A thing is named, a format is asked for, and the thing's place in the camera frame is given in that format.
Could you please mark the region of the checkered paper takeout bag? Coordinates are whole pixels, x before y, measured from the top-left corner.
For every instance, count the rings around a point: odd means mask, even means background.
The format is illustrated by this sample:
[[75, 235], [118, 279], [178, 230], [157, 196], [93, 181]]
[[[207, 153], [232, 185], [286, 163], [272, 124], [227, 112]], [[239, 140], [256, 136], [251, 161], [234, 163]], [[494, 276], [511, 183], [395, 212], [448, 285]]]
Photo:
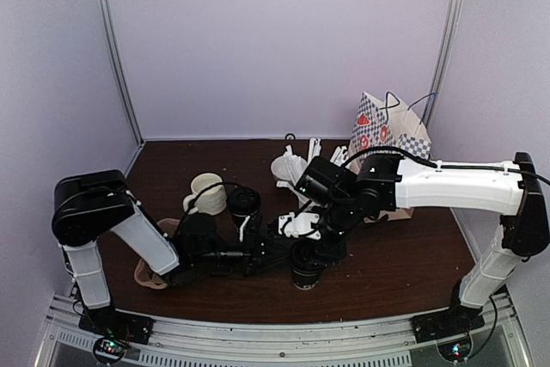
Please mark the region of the checkered paper takeout bag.
[[349, 176], [340, 183], [345, 222], [374, 224], [401, 218], [396, 205], [396, 185], [402, 180], [399, 165], [427, 161], [430, 152], [431, 140], [414, 111], [397, 97], [379, 101], [364, 92], [343, 164]]

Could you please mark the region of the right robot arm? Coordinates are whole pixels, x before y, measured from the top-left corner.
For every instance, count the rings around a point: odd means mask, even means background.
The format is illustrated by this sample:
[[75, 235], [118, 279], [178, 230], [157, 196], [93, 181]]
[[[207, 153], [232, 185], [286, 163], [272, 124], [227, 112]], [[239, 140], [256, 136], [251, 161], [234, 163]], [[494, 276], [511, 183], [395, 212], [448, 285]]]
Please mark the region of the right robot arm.
[[433, 162], [390, 146], [356, 156], [362, 162], [354, 169], [315, 157], [295, 189], [322, 211], [290, 212], [271, 226], [277, 235], [301, 240], [304, 249], [296, 263], [305, 272], [318, 274], [341, 262], [346, 233], [383, 212], [419, 207], [497, 212], [492, 244], [461, 279], [452, 306], [441, 314], [441, 327], [456, 334], [520, 261], [549, 244], [544, 178], [525, 152], [512, 161], [476, 164]]

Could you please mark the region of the brown pulp cup carrier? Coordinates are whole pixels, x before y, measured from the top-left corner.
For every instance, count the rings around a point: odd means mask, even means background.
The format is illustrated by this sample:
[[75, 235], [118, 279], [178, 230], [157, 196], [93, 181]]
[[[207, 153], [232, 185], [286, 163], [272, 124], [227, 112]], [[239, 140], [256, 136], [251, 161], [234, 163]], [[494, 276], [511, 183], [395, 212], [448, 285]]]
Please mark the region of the brown pulp cup carrier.
[[[163, 234], [166, 234], [167, 237], [173, 237], [180, 220], [168, 217], [157, 221], [156, 224]], [[138, 261], [133, 277], [137, 284], [152, 290], [165, 290], [168, 288], [168, 283], [156, 272], [153, 272], [143, 259]]]

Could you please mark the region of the black plastic cup lid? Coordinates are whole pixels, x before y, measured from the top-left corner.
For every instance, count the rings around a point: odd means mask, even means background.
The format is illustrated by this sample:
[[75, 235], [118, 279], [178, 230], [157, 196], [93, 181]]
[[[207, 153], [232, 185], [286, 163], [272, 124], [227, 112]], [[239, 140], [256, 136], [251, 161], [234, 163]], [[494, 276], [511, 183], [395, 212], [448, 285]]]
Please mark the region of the black plastic cup lid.
[[227, 207], [232, 214], [254, 214], [261, 207], [260, 194], [249, 187], [238, 187], [227, 196]]
[[325, 267], [315, 262], [314, 242], [311, 240], [301, 240], [295, 242], [289, 252], [289, 263], [293, 271], [299, 272], [317, 272]]

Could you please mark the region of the black paper coffee cup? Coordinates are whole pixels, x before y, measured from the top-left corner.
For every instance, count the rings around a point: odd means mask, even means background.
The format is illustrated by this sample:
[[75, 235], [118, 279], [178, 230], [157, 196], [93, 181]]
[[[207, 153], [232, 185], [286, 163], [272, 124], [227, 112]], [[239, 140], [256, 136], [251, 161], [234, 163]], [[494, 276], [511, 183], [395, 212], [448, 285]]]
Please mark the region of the black paper coffee cup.
[[231, 214], [234, 226], [239, 229], [246, 217], [250, 217], [246, 231], [257, 232], [261, 226], [261, 197], [260, 194], [249, 187], [238, 187], [227, 197], [227, 207]]
[[291, 280], [293, 285], [297, 289], [302, 291], [313, 289], [319, 282], [320, 277], [324, 272], [324, 270], [317, 271], [317, 272], [299, 272], [299, 271], [293, 271], [291, 267], [290, 267], [290, 270], [291, 270]]

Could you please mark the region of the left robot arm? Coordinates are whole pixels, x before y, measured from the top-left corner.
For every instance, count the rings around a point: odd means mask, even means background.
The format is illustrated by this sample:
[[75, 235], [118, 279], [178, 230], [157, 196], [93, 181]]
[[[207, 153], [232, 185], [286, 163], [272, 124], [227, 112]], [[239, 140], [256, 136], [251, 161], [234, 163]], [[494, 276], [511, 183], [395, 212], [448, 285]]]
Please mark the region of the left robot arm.
[[168, 286], [191, 283], [200, 265], [237, 265], [246, 277], [283, 262], [287, 249], [245, 226], [230, 246], [217, 232], [213, 216], [184, 216], [174, 234], [161, 230], [134, 197], [118, 169], [62, 179], [54, 189], [52, 233], [69, 261], [91, 323], [106, 336], [123, 329], [102, 268], [98, 238], [112, 232], [138, 254]]

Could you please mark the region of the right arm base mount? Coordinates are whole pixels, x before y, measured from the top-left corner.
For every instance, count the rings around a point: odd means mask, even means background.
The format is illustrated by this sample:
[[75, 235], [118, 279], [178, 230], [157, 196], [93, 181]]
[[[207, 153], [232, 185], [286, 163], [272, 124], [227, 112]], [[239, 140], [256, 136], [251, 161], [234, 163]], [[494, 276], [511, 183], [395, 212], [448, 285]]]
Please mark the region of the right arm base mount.
[[417, 344], [435, 342], [439, 355], [448, 362], [464, 362], [474, 352], [471, 332], [485, 326], [480, 314], [459, 313], [441, 310], [411, 319], [412, 331]]

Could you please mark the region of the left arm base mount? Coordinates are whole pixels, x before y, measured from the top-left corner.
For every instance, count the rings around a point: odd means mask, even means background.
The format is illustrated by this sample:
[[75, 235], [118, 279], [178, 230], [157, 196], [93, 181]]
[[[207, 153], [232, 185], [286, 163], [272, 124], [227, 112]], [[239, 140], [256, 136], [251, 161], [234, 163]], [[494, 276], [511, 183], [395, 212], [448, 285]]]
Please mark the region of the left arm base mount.
[[98, 310], [82, 312], [78, 326], [98, 335], [92, 345], [92, 355], [99, 363], [112, 365], [137, 353], [136, 345], [149, 343], [154, 320], [117, 310]]

